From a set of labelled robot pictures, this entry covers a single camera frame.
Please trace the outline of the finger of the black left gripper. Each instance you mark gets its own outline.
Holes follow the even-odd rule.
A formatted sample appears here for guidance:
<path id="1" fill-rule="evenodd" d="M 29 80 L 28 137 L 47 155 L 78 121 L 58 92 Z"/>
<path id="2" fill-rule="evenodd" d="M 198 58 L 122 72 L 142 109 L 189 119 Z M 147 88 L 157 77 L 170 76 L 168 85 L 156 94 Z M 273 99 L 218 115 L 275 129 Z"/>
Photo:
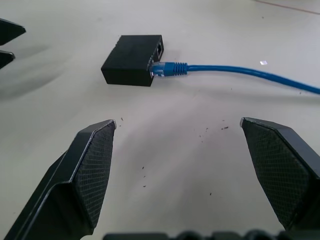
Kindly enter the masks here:
<path id="1" fill-rule="evenodd" d="M 15 58 L 12 52 L 0 50 L 0 69 L 11 63 Z"/>
<path id="2" fill-rule="evenodd" d="M 17 23 L 0 18 L 0 46 L 26 33 L 26 29 Z"/>

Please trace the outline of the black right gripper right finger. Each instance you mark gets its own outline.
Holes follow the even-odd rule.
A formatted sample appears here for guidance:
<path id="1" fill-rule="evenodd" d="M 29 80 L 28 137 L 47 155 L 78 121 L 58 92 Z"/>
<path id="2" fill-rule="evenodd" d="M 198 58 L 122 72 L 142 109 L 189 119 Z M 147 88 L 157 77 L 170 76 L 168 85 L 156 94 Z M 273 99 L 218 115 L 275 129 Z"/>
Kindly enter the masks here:
<path id="1" fill-rule="evenodd" d="M 320 155 L 292 128 L 240 121 L 257 179 L 285 230 L 320 231 Z"/>

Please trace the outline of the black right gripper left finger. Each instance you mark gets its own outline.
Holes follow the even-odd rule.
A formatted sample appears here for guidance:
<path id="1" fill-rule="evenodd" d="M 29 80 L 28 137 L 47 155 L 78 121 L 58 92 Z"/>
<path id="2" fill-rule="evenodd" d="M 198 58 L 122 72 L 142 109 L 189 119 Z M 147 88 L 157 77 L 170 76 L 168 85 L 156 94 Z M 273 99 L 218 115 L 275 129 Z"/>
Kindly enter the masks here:
<path id="1" fill-rule="evenodd" d="M 96 228 L 108 186 L 113 119 L 74 137 L 49 167 L 6 235 L 6 240 L 81 240 Z"/>

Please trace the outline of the black network adapter box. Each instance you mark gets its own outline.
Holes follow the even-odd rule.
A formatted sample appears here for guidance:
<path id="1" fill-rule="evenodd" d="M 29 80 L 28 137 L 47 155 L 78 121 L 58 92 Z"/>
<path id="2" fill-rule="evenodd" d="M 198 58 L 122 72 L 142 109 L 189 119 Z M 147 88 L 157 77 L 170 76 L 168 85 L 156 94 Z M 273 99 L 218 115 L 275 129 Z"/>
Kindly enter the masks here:
<path id="1" fill-rule="evenodd" d="M 109 85 L 151 86 L 153 63 L 164 53 L 161 35 L 121 35 L 101 67 Z"/>

